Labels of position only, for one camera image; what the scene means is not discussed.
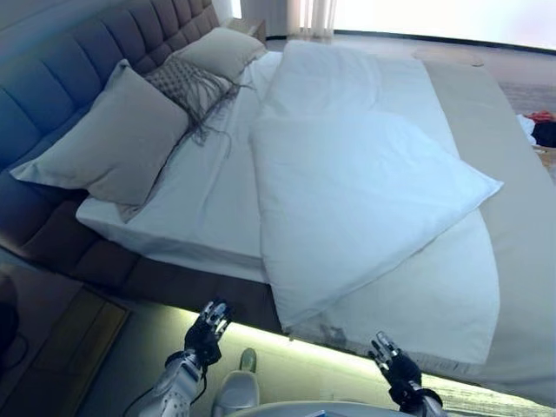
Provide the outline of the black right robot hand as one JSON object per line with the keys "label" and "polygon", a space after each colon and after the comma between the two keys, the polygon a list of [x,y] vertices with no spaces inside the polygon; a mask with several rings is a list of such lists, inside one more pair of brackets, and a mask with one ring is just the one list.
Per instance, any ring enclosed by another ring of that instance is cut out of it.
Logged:
{"label": "black right robot hand", "polygon": [[386,333],[380,331],[375,335],[367,356],[374,361],[391,388],[416,389],[422,385],[418,365]]}

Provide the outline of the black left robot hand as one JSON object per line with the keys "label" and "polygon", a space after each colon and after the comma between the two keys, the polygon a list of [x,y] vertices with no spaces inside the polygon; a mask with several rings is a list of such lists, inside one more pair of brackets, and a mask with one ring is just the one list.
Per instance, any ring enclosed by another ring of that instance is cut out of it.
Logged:
{"label": "black left robot hand", "polygon": [[193,353],[203,366],[222,357],[219,340],[231,323],[231,308],[223,299],[210,301],[197,316],[184,337],[184,350]]}

